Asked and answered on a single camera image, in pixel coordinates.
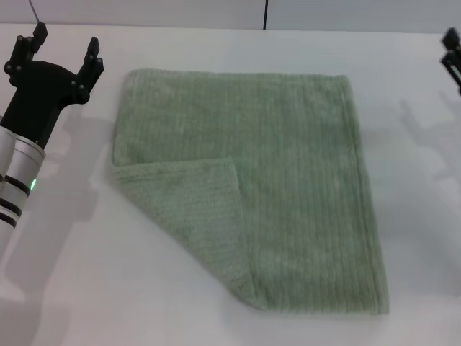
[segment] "ribbed fabric texture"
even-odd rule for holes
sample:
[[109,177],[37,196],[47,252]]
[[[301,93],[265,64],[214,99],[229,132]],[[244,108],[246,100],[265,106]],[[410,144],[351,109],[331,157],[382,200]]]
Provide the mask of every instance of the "ribbed fabric texture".
[[115,179],[247,304],[385,313],[346,77],[133,71]]

